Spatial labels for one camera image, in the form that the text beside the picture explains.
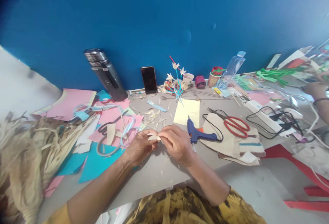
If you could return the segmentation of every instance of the thermos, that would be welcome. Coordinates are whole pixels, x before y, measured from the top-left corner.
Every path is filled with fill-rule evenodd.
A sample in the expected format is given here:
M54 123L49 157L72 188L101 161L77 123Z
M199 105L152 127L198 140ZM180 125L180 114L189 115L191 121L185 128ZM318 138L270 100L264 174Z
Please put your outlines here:
M123 101L126 99L128 94L122 87L118 73L104 50L97 48L86 49L83 53L113 100Z

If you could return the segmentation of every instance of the yellow shirt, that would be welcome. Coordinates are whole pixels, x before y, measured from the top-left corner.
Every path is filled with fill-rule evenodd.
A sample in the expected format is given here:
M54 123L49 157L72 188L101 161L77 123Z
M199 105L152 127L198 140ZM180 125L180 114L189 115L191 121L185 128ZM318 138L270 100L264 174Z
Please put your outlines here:
M53 223L71 223L66 204L44 222ZM163 190L142 198L124 223L266 224L266 221L232 188L225 202L214 207L192 188L186 187Z

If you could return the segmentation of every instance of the bracelet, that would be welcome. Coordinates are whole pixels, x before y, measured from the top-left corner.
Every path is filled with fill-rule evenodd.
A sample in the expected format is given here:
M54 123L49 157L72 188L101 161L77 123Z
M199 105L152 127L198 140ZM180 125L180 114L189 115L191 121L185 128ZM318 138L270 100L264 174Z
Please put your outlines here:
M316 105L318 101L329 100L329 98L320 98L313 102L313 105Z

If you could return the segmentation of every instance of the hand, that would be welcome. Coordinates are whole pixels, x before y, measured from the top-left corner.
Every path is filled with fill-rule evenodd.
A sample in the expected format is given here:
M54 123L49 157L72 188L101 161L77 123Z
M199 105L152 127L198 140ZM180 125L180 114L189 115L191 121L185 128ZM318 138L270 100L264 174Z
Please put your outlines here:
M180 164L190 167L193 164L195 152L192 150L189 134L176 125L165 126L158 134L172 155Z
M313 82L305 86L304 92L313 96L314 100L320 98L326 98L326 91L328 89L328 84L324 82Z
M140 131L122 155L134 167L138 166L153 150L158 148L157 140L148 140L150 136L147 135L149 133L157 134L158 132L153 129Z
M327 78L329 78L329 72L322 72L316 75L315 78L321 82L326 82Z

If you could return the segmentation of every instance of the straw bundle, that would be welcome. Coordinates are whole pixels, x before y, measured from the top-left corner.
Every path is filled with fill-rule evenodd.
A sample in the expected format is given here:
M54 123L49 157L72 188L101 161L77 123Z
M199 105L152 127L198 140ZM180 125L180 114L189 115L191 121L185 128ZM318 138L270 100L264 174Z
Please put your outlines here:
M31 224L36 223L42 191L95 115L78 125L23 118L12 121L10 113L0 127L0 189L8 200L7 221L15 220L19 211Z

